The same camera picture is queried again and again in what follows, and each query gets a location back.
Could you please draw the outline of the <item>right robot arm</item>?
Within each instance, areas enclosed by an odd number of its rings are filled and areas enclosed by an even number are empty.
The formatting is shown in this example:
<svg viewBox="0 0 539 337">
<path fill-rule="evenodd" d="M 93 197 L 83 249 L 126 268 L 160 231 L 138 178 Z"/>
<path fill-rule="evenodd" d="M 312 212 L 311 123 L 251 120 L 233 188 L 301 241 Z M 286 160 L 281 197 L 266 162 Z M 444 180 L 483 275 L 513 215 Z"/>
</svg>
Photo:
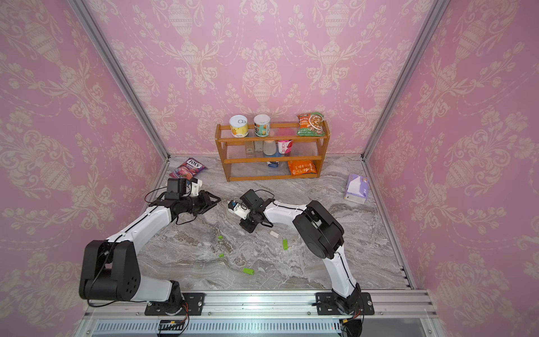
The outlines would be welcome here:
<svg viewBox="0 0 539 337">
<path fill-rule="evenodd" d="M 345 256 L 344 228 L 319 202 L 292 205 L 256 197 L 252 201 L 231 201 L 228 211 L 240 217 L 240 226 L 248 233 L 257 226 L 293 226 L 311 253 L 323 261 L 339 311 L 353 317 L 364 312 L 361 287 Z"/>
</svg>

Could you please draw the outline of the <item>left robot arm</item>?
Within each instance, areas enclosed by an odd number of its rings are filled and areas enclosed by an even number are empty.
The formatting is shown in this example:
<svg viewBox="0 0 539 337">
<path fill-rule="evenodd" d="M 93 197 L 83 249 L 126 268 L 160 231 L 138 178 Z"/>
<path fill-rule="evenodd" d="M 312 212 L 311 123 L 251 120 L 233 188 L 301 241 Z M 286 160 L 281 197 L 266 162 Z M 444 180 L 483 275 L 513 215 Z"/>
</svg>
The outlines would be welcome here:
<svg viewBox="0 0 539 337">
<path fill-rule="evenodd" d="M 162 193 L 130 225 L 106 240 L 90 242 L 83 256 L 79 296 L 95 307 L 94 300 L 146 302 L 164 306 L 168 315 L 179 313 L 187 303 L 177 281 L 155 279 L 140 271 L 138 253 L 161 229 L 188 213 L 197 217 L 213 209 L 221 199 L 202 190 L 196 196 Z"/>
</svg>

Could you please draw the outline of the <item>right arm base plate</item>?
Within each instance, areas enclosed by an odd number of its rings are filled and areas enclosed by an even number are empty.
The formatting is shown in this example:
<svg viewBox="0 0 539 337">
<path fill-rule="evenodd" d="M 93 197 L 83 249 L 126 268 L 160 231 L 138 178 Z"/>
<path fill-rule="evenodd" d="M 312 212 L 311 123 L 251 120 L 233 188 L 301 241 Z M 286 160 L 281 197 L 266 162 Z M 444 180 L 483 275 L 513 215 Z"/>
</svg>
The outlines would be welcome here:
<svg viewBox="0 0 539 337">
<path fill-rule="evenodd" d="M 348 299 L 335 292 L 319 292 L 315 294 L 312 306 L 317 308 L 318 315 L 361 316 L 375 315 L 370 293 L 362 292 Z"/>
</svg>

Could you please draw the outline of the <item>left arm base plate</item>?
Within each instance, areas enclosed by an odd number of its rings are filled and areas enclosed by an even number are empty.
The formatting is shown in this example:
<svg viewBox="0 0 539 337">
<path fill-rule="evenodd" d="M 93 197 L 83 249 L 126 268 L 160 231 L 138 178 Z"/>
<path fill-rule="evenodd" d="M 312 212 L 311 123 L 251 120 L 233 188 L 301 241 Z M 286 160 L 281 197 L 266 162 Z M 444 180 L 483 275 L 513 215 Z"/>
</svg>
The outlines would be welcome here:
<svg viewBox="0 0 539 337">
<path fill-rule="evenodd" d="M 146 316 L 201 316 L 204 308 L 205 293 L 182 293 L 176 302 L 149 302 Z"/>
</svg>

